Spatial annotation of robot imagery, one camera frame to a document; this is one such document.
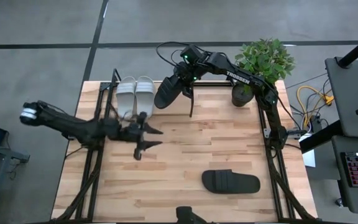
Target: white paper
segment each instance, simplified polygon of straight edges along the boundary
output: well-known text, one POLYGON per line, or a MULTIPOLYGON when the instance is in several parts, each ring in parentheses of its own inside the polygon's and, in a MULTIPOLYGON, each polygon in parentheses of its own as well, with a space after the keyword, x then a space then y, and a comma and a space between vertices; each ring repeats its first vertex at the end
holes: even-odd
MULTIPOLYGON (((311 134, 309 133, 302 135, 302 137, 299 139, 299 142, 310 136, 311 134)), ((302 156, 303 156, 303 163, 305 164, 305 166, 316 167, 316 159, 314 158, 314 149, 308 151, 307 153, 304 153, 302 156)))

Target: slipper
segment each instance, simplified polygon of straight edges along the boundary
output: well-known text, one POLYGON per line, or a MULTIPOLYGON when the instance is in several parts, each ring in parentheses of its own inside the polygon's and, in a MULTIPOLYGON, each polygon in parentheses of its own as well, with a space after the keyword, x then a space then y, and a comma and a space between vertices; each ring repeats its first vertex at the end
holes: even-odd
POLYGON ((137 113, 145 112, 151 117, 154 108, 155 86, 151 78, 142 76, 137 79, 135 90, 137 113))
POLYGON ((117 112, 120 118, 131 118, 135 103, 135 86, 134 77, 125 77, 117 86, 117 112))
POLYGON ((202 180, 205 188, 215 194, 251 194, 260 189, 258 177, 238 174, 230 169, 204 171, 202 180))

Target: concrete floor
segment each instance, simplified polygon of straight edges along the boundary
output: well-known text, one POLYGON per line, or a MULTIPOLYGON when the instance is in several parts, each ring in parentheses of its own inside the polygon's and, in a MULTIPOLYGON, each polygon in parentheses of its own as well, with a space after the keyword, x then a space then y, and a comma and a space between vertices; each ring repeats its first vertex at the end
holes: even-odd
MULTIPOLYGON (((0 44, 91 43, 102 0, 0 0, 0 44)), ((358 40, 358 1, 354 0, 110 0, 100 43, 177 41, 358 40)), ((296 69, 287 86, 325 72, 324 59, 342 56, 353 45, 288 47, 296 69)), ((233 57, 238 47, 205 47, 233 57)), ((169 57, 172 48, 162 49, 169 57)), ((89 49, 0 50, 0 127, 11 132, 10 143, 28 152, 30 162, 7 180, 0 196, 0 223, 28 223, 50 218, 67 141, 47 128, 19 122, 25 101, 44 100, 74 113, 89 49)), ((147 75, 161 80, 172 67, 154 49, 98 49, 90 80, 110 80, 112 69, 122 76, 147 75)), ((208 75, 208 79, 224 79, 208 75)), ((326 76, 305 85, 320 89, 326 76)), ((299 108, 294 86, 290 103, 299 108)), ((306 100, 310 93, 302 92, 306 100)), ((337 120, 335 106, 320 113, 337 120)), ((310 183, 323 220, 358 223, 358 214, 337 208, 335 181, 310 183)))

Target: black pot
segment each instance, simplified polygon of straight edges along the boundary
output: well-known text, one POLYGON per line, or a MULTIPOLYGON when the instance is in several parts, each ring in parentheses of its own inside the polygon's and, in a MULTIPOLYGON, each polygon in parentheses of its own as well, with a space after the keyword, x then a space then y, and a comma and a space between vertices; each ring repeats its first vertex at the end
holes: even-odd
POLYGON ((234 106, 242 107, 251 101, 254 97, 254 93, 249 90, 244 91, 244 84, 236 83, 231 90, 231 102, 234 106))

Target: green plant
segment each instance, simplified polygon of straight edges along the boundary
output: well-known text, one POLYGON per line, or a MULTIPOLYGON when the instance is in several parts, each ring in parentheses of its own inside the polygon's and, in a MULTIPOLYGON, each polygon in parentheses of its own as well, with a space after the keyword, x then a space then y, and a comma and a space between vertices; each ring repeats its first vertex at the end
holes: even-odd
POLYGON ((291 75, 294 69, 294 58, 290 57, 285 46, 278 39, 256 41, 242 45, 241 54, 234 58, 236 64, 256 75, 261 75, 266 82, 275 83, 280 77, 291 75))

